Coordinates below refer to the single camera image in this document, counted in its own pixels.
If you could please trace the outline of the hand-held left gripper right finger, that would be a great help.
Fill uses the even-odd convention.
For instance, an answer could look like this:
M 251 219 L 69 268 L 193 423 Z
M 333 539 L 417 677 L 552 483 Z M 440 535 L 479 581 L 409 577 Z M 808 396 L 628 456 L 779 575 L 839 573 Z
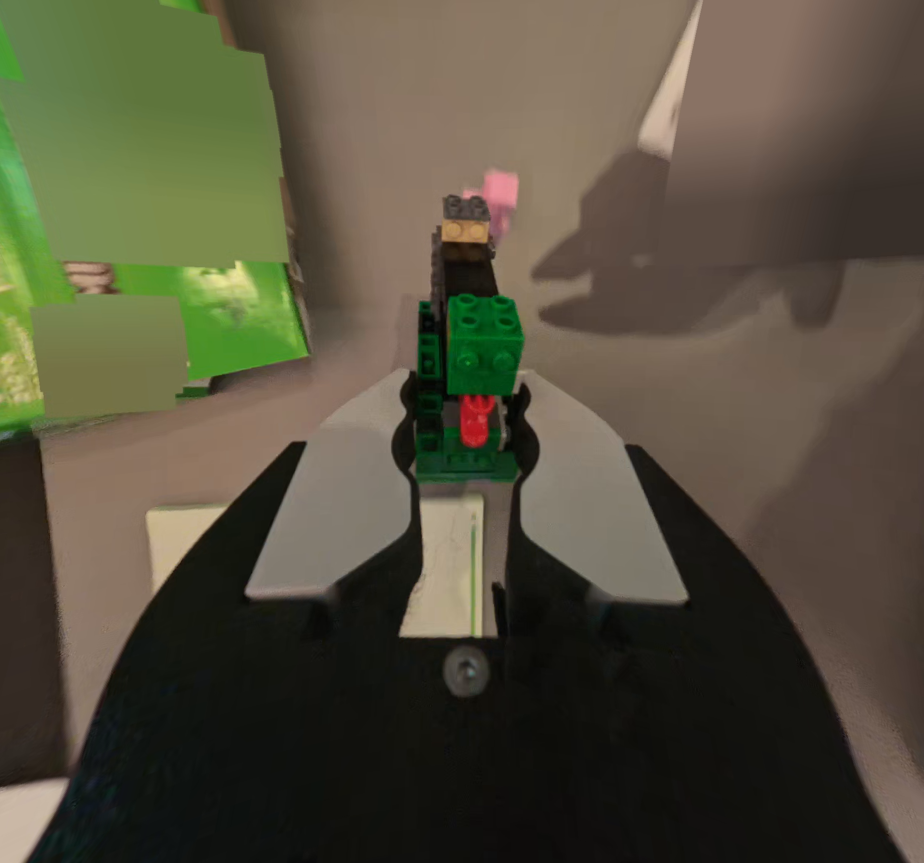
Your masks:
M 508 589 L 563 582 L 587 602 L 684 605 L 688 592 L 622 438 L 534 371 L 518 374 L 511 428 L 521 476 Z

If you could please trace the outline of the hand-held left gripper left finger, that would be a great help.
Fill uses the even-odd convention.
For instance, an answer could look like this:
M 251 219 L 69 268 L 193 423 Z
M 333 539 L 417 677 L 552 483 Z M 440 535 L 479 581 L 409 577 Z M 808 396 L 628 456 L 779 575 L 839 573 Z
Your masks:
M 418 493 L 396 447 L 414 387 L 413 373 L 398 368 L 310 434 L 248 580 L 249 600 L 325 596 L 392 547 L 421 562 Z

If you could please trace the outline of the green brick model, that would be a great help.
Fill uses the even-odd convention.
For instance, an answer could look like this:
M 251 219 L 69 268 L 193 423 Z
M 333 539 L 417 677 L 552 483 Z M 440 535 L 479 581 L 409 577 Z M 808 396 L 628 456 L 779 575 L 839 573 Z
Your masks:
M 493 268 L 491 210 L 445 196 L 431 239 L 430 296 L 419 303 L 415 474 L 421 485 L 512 483 L 511 414 L 525 336 Z

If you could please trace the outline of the grey desk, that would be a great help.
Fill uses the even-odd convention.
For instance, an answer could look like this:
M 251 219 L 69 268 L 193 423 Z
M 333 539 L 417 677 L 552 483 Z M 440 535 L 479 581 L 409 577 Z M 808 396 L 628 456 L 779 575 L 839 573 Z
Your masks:
M 146 512 L 224 502 L 401 364 L 445 192 L 495 166 L 535 367 L 740 544 L 825 673 L 902 842 L 922 829 L 922 262 L 653 270 L 637 126 L 691 0 L 223 0 L 265 55 L 313 355 L 42 444 L 67 765 L 151 593 Z

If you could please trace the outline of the pale green instruction booklet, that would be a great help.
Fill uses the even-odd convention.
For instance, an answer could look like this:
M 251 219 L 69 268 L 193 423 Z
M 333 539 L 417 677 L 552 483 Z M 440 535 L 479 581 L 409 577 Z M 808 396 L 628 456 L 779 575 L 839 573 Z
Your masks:
M 146 532 L 156 593 L 222 515 L 220 503 L 147 511 Z M 421 503 L 423 568 L 401 626 L 402 638 L 480 638 L 484 634 L 483 496 L 468 492 Z

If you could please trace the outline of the green toy box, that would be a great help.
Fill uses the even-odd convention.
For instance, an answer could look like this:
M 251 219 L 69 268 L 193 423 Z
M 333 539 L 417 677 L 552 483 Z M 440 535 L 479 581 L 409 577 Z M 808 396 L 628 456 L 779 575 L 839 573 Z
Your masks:
M 2 0 L 2 434 L 305 358 L 263 58 L 198 0 Z

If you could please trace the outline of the pink brick figure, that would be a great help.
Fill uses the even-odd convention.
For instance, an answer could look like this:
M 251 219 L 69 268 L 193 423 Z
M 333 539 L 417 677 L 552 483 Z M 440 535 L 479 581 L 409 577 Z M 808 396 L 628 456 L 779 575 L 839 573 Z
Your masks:
M 491 237 L 498 244 L 508 233 L 518 201 L 519 179 L 516 173 L 489 169 L 478 188 L 465 188 L 464 199 L 479 197 L 488 206 L 491 219 Z

